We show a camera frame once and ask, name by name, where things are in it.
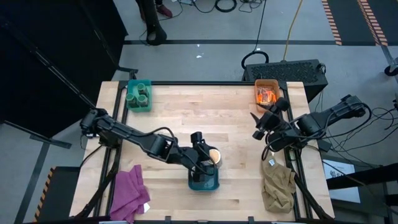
orange striped tape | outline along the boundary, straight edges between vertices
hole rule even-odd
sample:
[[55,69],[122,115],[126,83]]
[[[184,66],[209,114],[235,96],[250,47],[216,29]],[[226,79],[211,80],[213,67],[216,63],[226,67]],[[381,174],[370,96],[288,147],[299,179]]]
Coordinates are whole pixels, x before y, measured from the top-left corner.
[[42,196],[40,197],[39,204],[37,205],[36,212],[35,212],[35,216],[34,216],[34,218],[33,218],[33,222],[37,222],[37,221],[39,220],[39,215],[40,215],[40,211],[41,211],[41,209],[42,209],[42,207],[43,207],[43,203],[44,203],[44,199],[45,199],[45,194],[47,193],[47,191],[48,191],[48,189],[49,189],[51,177],[52,177],[52,174],[53,174],[54,170],[55,170],[55,167],[51,167],[51,168],[50,168],[50,172],[49,172],[49,174],[47,175],[47,180],[46,180],[45,183],[44,183],[44,188],[43,188]]
[[357,0],[359,7],[361,8],[363,17],[366,20],[366,23],[368,24],[369,30],[372,32],[374,41],[376,41],[376,45],[382,45],[387,46],[387,39],[386,36],[384,35],[376,17],[374,16],[372,9],[368,3],[368,0]]
[[323,9],[325,10],[326,18],[328,18],[329,26],[331,28],[331,33],[333,34],[333,37],[335,38],[335,42],[337,45],[341,45],[341,37],[337,30],[337,26],[336,26],[335,20],[333,18],[333,15],[331,14],[328,1],[322,0],[322,5],[323,5]]

floor mat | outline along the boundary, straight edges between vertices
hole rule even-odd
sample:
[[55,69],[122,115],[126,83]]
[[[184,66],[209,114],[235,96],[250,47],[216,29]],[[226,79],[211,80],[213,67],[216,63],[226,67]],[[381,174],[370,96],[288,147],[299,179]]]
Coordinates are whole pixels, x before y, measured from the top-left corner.
[[361,4],[363,0],[322,0],[338,45],[375,45],[377,37]]
[[388,45],[398,45],[398,1],[367,0],[367,2],[374,13],[375,22],[380,25],[380,29],[376,30],[380,40],[385,39]]
[[34,222],[68,219],[79,171],[79,167],[51,168],[34,215]]

orange bin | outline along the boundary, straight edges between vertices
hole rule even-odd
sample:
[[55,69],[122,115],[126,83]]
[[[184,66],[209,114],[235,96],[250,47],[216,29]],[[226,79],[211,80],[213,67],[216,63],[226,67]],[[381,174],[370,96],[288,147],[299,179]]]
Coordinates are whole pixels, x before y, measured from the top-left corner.
[[[254,83],[254,97],[256,103],[261,105],[273,105],[280,97],[279,84],[277,80],[263,79]],[[257,105],[258,112],[266,110]]]

teal container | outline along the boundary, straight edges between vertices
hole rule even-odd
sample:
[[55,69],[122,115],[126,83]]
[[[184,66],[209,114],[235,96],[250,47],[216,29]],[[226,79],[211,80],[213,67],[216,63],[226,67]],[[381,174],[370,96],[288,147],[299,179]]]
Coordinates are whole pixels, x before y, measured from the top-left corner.
[[188,171],[189,188],[191,188],[192,190],[210,192],[216,190],[220,186],[220,183],[218,182],[218,168],[214,170],[213,165],[210,165],[210,166],[205,166],[204,169],[209,174],[214,172],[214,175],[211,176],[205,175],[203,180],[201,180],[200,182],[195,182],[193,181],[191,171]]
[[[142,103],[145,96],[147,103]],[[127,108],[133,112],[148,112],[152,109],[152,82],[150,80],[129,80],[126,95]]]

pink cloth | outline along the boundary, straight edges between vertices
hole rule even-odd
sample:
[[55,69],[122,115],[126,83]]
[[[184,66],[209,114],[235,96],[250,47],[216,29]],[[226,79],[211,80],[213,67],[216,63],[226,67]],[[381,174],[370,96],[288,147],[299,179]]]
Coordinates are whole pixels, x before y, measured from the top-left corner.
[[142,179],[141,165],[134,166],[130,172],[118,172],[115,181],[111,220],[132,223],[134,215],[143,214],[144,204],[150,200]]

